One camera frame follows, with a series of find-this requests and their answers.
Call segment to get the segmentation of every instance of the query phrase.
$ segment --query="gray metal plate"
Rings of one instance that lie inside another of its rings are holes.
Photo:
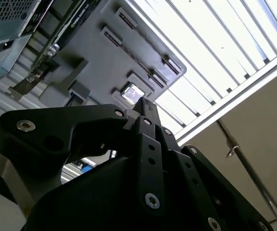
[[[160,56],[151,46],[134,30],[131,30],[120,18],[115,15],[122,7],[138,24],[137,29],[142,31],[149,41],[162,53],[173,57],[182,69],[178,76],[165,75],[169,80],[168,86],[175,82],[186,67],[178,60],[158,36],[143,22],[142,19],[123,0],[102,0],[91,16],[82,25],[70,43],[61,50],[56,59],[69,64],[57,69],[49,76],[49,81],[62,81],[71,71],[71,62],[81,57],[89,61],[88,66],[78,75],[78,81],[91,89],[90,96],[99,103],[117,104],[111,96],[115,89],[122,91],[128,83],[128,76],[133,71],[155,92],[149,99],[155,100],[166,88],[152,84],[145,70],[139,66],[122,48],[116,47],[111,41],[101,34],[104,26],[123,41],[123,45],[131,50],[140,61],[148,68],[166,70]]]

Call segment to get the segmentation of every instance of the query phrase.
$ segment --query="metal screw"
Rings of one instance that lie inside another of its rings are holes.
[[[212,199],[217,205],[222,205],[222,202],[217,197],[213,196]]]
[[[172,134],[171,131],[169,131],[167,128],[165,128],[164,131],[165,131],[166,134],[169,135],[169,136]]]
[[[36,129],[36,125],[32,123],[30,120],[20,120],[16,123],[16,127],[18,130],[24,131],[24,132],[29,132],[33,131]]]
[[[208,218],[208,223],[213,231],[221,231],[220,224],[213,218]]]
[[[197,154],[197,151],[195,150],[195,148],[190,148],[191,152],[196,155]]]
[[[149,120],[147,120],[147,119],[144,119],[144,122],[145,122],[146,124],[148,124],[148,125],[151,125],[151,122],[150,122]]]
[[[262,229],[263,229],[264,231],[269,231],[269,229],[266,227],[266,225],[263,224],[261,221],[259,221],[259,224],[260,224],[260,226],[262,227]]]
[[[122,113],[121,111],[119,111],[119,110],[116,110],[115,113],[116,113],[116,115],[118,115],[118,116],[123,116],[123,113]]]
[[[159,200],[154,194],[147,193],[145,196],[145,202],[150,208],[159,209]]]

